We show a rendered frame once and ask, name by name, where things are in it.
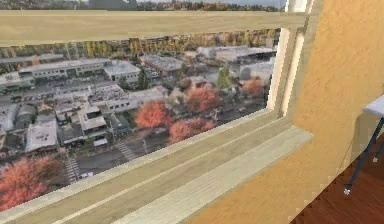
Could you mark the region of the white table with dark legs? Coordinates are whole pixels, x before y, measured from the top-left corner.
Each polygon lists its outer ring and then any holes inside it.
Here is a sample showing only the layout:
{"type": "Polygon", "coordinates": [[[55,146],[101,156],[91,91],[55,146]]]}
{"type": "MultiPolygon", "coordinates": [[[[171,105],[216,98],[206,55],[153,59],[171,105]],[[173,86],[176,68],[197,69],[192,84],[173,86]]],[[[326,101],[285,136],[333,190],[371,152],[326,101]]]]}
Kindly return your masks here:
{"type": "Polygon", "coordinates": [[[380,117],[380,120],[379,120],[379,123],[377,124],[377,126],[375,128],[375,131],[374,131],[369,143],[367,144],[365,150],[362,153],[362,156],[359,160],[358,166],[354,170],[353,175],[352,175],[347,187],[344,189],[345,195],[350,194],[351,188],[352,188],[360,170],[362,169],[362,166],[363,166],[370,150],[372,149],[374,143],[376,142],[376,140],[379,136],[379,132],[384,127],[384,95],[380,96],[379,98],[375,99],[373,102],[369,103],[367,106],[365,106],[362,109],[362,111],[364,113],[377,115],[380,117]]]}

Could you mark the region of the pale wooden framed window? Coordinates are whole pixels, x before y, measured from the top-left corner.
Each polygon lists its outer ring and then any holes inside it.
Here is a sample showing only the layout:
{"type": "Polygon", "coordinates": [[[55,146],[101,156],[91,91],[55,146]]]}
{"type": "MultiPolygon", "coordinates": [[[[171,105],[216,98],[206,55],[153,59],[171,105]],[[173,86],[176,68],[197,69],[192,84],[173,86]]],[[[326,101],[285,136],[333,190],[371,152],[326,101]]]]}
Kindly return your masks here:
{"type": "Polygon", "coordinates": [[[307,143],[294,126],[324,0],[284,12],[0,11],[0,46],[281,29],[265,109],[0,213],[0,224],[185,224],[307,143]]]}

